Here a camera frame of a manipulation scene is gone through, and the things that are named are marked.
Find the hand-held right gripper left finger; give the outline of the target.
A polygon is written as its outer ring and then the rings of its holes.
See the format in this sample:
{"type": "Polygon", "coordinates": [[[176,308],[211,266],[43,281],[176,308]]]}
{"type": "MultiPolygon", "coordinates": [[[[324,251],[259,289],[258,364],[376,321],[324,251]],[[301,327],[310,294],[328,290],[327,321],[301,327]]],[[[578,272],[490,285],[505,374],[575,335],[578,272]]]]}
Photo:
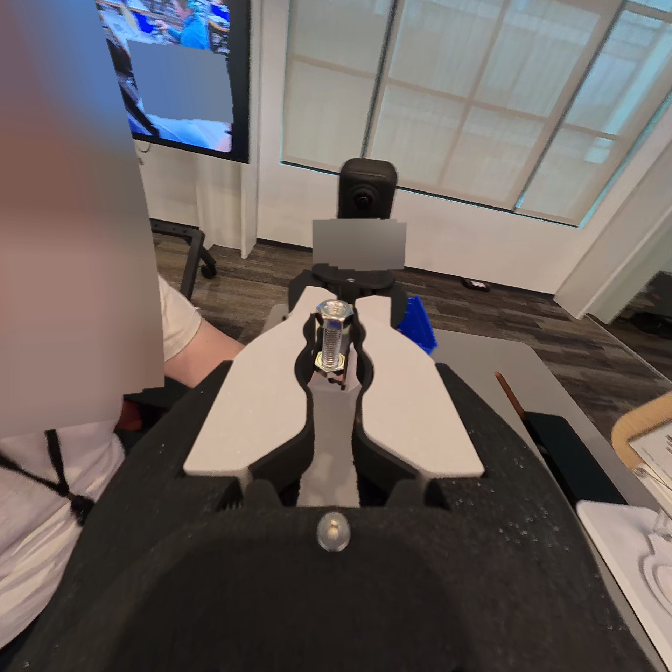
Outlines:
{"type": "Polygon", "coordinates": [[[267,481],[285,505],[315,457],[316,314],[290,313],[233,360],[183,464],[186,476],[267,481]]]}

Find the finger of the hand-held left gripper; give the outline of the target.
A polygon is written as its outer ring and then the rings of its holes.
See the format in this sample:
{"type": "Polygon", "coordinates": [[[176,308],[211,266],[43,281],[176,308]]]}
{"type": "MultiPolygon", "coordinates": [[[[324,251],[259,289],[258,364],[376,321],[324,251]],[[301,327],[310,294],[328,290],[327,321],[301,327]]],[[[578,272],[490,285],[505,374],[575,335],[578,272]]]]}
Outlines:
{"type": "Polygon", "coordinates": [[[303,290],[303,314],[306,317],[343,318],[343,302],[322,287],[307,286],[303,290]]]}
{"type": "Polygon", "coordinates": [[[388,337],[391,327],[392,299],[387,296],[367,296],[355,301],[357,322],[363,337],[388,337]]]}

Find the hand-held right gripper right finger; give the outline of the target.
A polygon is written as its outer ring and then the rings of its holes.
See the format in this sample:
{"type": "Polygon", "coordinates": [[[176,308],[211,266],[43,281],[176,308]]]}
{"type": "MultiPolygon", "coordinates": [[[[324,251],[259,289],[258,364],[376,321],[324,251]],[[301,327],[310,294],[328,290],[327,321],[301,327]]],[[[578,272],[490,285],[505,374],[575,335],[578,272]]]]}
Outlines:
{"type": "Polygon", "coordinates": [[[353,320],[360,390],[351,449],[361,507],[383,507],[399,484],[424,497],[434,481],[483,478],[486,468],[430,355],[392,328],[363,337],[353,320]]]}

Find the silver hex bolt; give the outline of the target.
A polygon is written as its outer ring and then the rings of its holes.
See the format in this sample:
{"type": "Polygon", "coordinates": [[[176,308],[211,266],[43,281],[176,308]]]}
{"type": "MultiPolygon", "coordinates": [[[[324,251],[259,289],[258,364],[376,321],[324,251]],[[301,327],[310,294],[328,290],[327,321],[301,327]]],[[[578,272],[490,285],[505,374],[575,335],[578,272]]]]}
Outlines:
{"type": "Polygon", "coordinates": [[[338,355],[341,354],[343,335],[354,315],[353,307],[343,300],[340,301],[343,302],[343,318],[320,318],[323,330],[321,351],[329,363],[336,362],[338,355]]]}

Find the blue plastic bin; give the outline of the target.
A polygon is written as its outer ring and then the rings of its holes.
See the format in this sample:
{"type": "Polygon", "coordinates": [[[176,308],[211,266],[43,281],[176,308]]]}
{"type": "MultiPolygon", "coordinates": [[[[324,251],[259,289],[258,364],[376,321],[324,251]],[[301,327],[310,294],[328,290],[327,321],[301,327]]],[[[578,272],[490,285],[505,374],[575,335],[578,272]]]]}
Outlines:
{"type": "Polygon", "coordinates": [[[438,342],[432,324],[420,296],[407,301],[407,310],[397,331],[419,346],[427,355],[432,355],[438,342]]]}

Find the silver hex nut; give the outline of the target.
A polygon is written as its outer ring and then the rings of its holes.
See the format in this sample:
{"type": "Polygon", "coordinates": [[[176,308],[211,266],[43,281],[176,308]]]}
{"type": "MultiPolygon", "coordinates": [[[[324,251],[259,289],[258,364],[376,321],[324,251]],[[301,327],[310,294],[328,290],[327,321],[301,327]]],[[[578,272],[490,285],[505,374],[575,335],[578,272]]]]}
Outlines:
{"type": "Polygon", "coordinates": [[[323,351],[319,351],[315,357],[314,369],[328,382],[345,385],[348,374],[348,357],[340,353],[336,362],[329,363],[324,359],[323,351]]]}

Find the person's left forearm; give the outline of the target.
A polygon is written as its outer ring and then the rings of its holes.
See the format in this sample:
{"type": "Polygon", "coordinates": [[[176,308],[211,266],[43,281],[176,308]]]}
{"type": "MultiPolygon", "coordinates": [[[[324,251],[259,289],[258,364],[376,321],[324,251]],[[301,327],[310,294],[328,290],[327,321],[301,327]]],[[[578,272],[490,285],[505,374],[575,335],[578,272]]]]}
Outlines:
{"type": "Polygon", "coordinates": [[[242,343],[202,318],[189,343],[164,363],[164,374],[194,389],[223,362],[234,360],[244,348],[242,343]]]}

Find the black screen stand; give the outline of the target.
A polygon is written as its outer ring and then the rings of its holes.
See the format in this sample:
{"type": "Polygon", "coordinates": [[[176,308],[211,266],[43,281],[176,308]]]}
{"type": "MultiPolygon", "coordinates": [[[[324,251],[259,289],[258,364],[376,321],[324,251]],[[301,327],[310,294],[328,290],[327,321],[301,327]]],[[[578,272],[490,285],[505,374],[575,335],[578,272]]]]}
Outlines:
{"type": "Polygon", "coordinates": [[[200,272],[206,280],[212,280],[217,276],[215,259],[204,246],[205,235],[203,231],[196,226],[155,218],[150,219],[150,226],[153,233],[180,239],[188,245],[188,256],[180,292],[190,300],[194,292],[197,272],[200,272]]]}

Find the large window with blinds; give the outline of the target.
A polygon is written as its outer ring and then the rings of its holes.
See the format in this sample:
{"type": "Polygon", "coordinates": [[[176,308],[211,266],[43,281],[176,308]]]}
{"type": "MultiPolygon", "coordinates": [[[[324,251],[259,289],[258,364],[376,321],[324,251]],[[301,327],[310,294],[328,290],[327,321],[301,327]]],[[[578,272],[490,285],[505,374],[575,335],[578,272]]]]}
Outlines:
{"type": "Polygon", "coordinates": [[[281,161],[583,228],[671,104],[670,1],[290,1],[281,161]]]}

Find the black phone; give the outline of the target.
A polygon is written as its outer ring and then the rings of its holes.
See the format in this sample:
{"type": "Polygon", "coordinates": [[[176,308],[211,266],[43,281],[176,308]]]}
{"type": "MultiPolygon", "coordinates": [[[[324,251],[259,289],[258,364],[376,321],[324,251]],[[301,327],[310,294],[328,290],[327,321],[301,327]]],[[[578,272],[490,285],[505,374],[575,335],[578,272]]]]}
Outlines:
{"type": "Polygon", "coordinates": [[[523,423],[573,508],[581,501],[626,505],[625,498],[566,419],[525,411],[523,423]]]}

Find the white board stand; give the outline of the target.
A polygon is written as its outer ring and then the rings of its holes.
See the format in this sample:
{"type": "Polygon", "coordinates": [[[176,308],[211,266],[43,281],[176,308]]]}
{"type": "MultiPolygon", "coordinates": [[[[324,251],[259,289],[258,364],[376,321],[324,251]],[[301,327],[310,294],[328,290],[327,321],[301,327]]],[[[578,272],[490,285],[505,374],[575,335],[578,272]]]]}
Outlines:
{"type": "Polygon", "coordinates": [[[671,643],[671,519],[663,510],[586,500],[576,511],[650,638],[671,643]]]}

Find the wall screen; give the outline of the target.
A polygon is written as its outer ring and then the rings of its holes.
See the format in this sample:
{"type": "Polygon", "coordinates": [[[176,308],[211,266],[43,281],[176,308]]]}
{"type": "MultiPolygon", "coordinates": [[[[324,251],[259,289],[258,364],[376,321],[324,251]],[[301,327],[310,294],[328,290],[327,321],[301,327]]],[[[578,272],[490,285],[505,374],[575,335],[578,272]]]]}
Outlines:
{"type": "Polygon", "coordinates": [[[135,139],[249,162],[250,1],[97,1],[135,139]]]}

